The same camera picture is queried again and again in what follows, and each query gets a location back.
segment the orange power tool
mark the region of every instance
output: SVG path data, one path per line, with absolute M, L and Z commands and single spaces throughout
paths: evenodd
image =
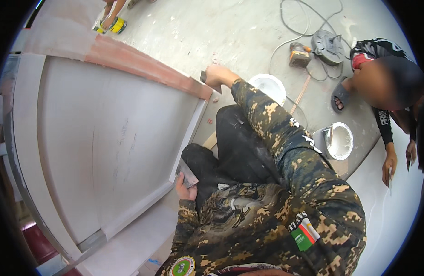
M 290 62 L 289 66 L 302 68 L 307 67 L 310 62 L 310 54 L 312 49 L 299 42 L 290 43 Z

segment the round emblem patch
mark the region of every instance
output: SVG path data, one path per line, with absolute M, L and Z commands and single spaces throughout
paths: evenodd
M 189 276 L 195 269 L 195 261 L 192 257 L 184 256 L 179 258 L 170 269 L 171 276 Z

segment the hand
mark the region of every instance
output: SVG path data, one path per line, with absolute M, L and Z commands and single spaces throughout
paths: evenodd
M 112 25 L 112 23 L 114 23 L 114 19 L 115 19 L 115 16 L 109 16 L 104 22 L 103 22 L 103 25 L 101 26 L 104 30 L 107 30 L 111 25 Z
M 416 153 L 416 141 L 410 140 L 407 146 L 407 150 L 405 151 L 405 157 L 407 161 L 411 162 L 411 165 L 416 161 L 417 153 Z
M 198 192 L 198 188 L 196 187 L 196 184 L 190 187 L 189 189 L 186 188 L 183 184 L 184 180 L 184 174 L 180 172 L 180 177 L 176 180 L 175 189 L 176 193 L 178 194 L 178 197 L 180 199 L 187 199 L 190 201 L 194 201 L 196 199 L 196 194 Z
M 209 65 L 206 68 L 206 84 L 210 87 L 217 87 L 224 84 L 231 88 L 234 81 L 239 78 L 237 74 L 221 65 Z
M 387 158 L 385 158 L 384 165 L 382 166 L 382 182 L 384 182 L 387 187 L 390 187 L 390 180 L 393 179 L 393 175 L 396 172 L 397 156 L 392 142 L 387 144 L 386 150 Z

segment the wooden stick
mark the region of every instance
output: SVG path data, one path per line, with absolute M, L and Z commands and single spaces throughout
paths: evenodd
M 308 75 L 308 76 L 307 76 L 306 81 L 304 82 L 304 85 L 303 85 L 303 88 L 302 88 L 301 92 L 299 93 L 298 97 L 297 97 L 297 98 L 296 98 L 296 100 L 295 100 L 295 103 L 296 103 L 296 104 L 298 104 L 298 103 L 299 103 L 299 101 L 301 101 L 301 98 L 303 97 L 303 94 L 304 94 L 304 92 L 305 92 L 305 91 L 306 91 L 306 89 L 307 89 L 307 85 L 309 84 L 310 79 L 311 79 L 311 77 L 310 77 L 310 75 Z M 292 107 L 292 109 L 290 110 L 290 115 L 292 115 L 292 114 L 294 113 L 294 111 L 295 111 L 295 109 L 296 109 L 296 104 L 293 104 L 293 107 Z
M 203 147 L 211 150 L 216 145 L 216 132 L 214 131 L 212 135 L 204 142 Z

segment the white frame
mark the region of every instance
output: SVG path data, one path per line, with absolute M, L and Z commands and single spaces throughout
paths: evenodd
M 76 261 L 82 256 L 82 252 L 72 240 L 55 208 L 40 162 L 37 137 L 37 102 L 45 60 L 46 55 L 32 53 L 21 55 L 14 91 L 14 141 L 22 177 L 25 180 L 31 200 L 51 234 L 69 254 L 69 257 Z M 101 229 L 107 239 L 120 232 L 172 189 L 175 170 L 182 151 L 193 140 L 207 103 L 207 101 L 199 99 L 167 182 L 146 199 L 140 201 L 139 204 L 133 206 L 126 216 L 118 217 L 108 226 L 102 227 Z

